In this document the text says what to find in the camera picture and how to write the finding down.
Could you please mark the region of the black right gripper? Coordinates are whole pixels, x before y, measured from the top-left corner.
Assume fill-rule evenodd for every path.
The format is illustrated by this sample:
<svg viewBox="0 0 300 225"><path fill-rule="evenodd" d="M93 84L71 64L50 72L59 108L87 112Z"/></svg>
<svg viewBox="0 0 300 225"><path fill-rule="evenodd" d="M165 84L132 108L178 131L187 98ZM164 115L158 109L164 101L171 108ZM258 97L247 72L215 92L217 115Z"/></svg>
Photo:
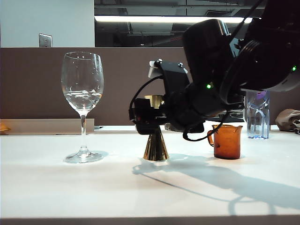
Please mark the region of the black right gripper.
<svg viewBox="0 0 300 225"><path fill-rule="evenodd" d="M135 125L141 135L150 135L159 125L172 124L183 132L204 131L203 122L216 112L216 91L206 84L190 83L183 66L162 61L160 69L164 80L164 104L160 109L150 109L147 98L135 99Z"/></svg>

